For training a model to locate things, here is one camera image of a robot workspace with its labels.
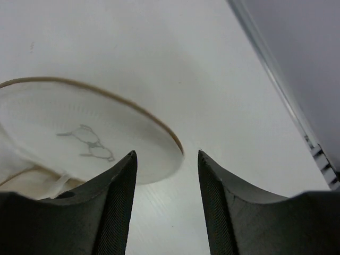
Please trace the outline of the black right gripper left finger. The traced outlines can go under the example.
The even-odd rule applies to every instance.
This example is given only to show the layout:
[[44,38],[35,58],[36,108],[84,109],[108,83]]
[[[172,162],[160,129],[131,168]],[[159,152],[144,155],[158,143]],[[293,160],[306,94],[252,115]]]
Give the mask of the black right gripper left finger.
[[125,254],[137,153],[51,199],[1,193],[1,254]]

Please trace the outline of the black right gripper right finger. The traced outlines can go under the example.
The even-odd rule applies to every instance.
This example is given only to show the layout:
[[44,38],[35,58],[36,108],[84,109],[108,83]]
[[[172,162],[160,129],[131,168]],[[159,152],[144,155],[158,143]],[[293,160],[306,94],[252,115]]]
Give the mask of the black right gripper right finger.
[[222,168],[204,151],[198,175],[211,254],[339,254],[339,193],[291,198]]

